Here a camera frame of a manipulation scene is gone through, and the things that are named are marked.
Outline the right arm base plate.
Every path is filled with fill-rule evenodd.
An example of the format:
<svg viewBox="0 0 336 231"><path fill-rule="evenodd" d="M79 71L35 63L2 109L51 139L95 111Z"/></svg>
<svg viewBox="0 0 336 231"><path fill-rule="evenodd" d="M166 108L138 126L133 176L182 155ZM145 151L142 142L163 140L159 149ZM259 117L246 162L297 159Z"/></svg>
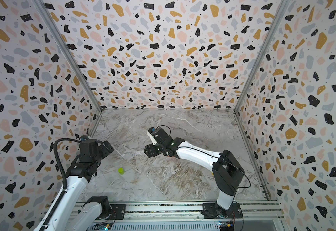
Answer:
<svg viewBox="0 0 336 231"><path fill-rule="evenodd" d="M242 218L242 209L238 203L232 203L230 208L225 210L217 203L204 203L201 214L205 219L231 219Z"/></svg>

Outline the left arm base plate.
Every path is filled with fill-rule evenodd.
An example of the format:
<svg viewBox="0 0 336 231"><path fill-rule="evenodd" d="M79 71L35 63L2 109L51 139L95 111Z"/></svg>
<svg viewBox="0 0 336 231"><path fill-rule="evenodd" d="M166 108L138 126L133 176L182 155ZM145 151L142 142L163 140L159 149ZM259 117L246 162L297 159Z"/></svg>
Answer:
<svg viewBox="0 0 336 231"><path fill-rule="evenodd" d="M102 205L102 212L96 220L123 220L126 204Z"/></svg>

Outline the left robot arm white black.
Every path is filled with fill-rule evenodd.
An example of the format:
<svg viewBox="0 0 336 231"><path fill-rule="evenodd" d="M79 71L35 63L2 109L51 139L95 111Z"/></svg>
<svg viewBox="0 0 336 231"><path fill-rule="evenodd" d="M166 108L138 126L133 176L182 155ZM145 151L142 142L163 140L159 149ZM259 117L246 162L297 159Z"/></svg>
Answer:
<svg viewBox="0 0 336 231"><path fill-rule="evenodd" d="M96 219L110 219L115 214L107 196L92 196L84 204L84 210L71 223L68 222L82 191L91 178L97 175L101 161L113 153L114 148L107 141L91 139L87 135L79 140L68 138L67 141L78 143L80 153L71 166L64 169L57 148L62 141L66 139L61 138L54 142L53 152L62 175L63 186L49 211L35 228L37 231L85 231Z"/></svg>

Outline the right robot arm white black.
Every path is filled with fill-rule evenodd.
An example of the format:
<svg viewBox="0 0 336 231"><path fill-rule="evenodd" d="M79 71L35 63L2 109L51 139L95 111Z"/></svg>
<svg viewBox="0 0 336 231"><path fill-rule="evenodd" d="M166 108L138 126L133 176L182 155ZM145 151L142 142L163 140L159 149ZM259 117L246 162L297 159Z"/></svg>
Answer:
<svg viewBox="0 0 336 231"><path fill-rule="evenodd" d="M246 175L230 151L212 152L194 146L182 138L173 139L161 126L149 128L147 135L152 141L144 148L148 158L164 155L188 160L210 170L219 189L219 196L214 204L216 214L208 213L208 215L214 218L227 218L231 214L230 207Z"/></svg>

